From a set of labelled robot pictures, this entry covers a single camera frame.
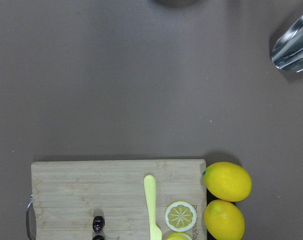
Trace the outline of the upper dark cherry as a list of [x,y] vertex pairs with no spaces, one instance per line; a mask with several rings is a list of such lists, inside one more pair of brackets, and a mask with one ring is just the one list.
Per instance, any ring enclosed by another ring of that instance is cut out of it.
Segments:
[[101,232],[105,226],[105,219],[103,216],[98,215],[93,218],[92,229],[95,233]]

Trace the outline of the dark cherry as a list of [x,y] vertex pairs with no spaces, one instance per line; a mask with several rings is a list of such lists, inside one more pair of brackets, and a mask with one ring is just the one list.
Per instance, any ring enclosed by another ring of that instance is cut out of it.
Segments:
[[95,235],[92,240],[105,240],[105,238],[102,235]]
[[105,219],[103,216],[98,215],[93,218],[92,229],[95,233],[101,232],[105,226]]

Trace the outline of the lower dark cherry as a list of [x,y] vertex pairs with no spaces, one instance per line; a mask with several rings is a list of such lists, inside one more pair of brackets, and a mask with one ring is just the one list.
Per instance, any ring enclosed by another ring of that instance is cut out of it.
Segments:
[[105,238],[102,235],[95,235],[92,240],[105,240]]

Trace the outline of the yellow plastic knife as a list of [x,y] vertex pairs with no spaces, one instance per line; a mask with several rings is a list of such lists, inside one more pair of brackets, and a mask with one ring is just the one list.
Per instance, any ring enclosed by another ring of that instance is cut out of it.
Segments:
[[162,231],[156,222],[156,179],[153,175],[146,175],[143,184],[148,212],[149,236],[151,240],[161,240],[163,237]]

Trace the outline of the yellow lemon near scoop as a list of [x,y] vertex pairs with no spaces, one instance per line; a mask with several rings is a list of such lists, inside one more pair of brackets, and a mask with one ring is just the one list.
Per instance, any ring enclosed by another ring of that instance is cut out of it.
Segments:
[[220,161],[206,167],[202,179],[207,190],[216,198],[240,202],[252,191],[252,178],[240,165]]

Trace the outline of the upper lemon slice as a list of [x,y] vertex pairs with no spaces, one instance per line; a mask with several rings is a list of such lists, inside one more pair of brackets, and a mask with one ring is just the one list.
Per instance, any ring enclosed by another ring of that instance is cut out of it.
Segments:
[[186,232],[194,227],[197,212],[193,205],[180,200],[171,203],[164,214],[166,225],[175,232]]

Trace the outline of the lemon slice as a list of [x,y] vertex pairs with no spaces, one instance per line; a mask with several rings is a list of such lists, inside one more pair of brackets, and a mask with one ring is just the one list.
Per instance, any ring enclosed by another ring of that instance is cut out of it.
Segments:
[[174,232],[170,234],[166,240],[192,240],[192,238],[184,232]]
[[175,232],[186,232],[194,227],[197,212],[193,205],[180,200],[171,203],[164,214],[166,225]]

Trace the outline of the wooden cutting board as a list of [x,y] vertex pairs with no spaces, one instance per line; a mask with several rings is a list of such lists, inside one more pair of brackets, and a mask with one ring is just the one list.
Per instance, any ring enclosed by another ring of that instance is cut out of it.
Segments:
[[185,201],[197,220],[188,234],[205,240],[207,205],[203,159],[38,161],[31,165],[33,209],[38,240],[90,240],[95,216],[103,216],[104,233],[120,240],[150,237],[144,178],[156,180],[156,223],[164,237],[172,231],[167,207]]

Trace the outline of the lower lemon slice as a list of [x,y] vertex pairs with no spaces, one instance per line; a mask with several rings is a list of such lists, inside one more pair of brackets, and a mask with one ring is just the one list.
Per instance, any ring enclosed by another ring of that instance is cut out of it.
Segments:
[[192,240],[192,238],[184,232],[174,232],[170,234],[166,240]]

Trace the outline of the metal scoop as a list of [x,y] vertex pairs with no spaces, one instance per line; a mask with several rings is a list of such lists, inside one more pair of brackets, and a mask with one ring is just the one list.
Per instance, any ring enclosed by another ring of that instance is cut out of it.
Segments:
[[303,15],[276,41],[271,60],[279,70],[303,71]]

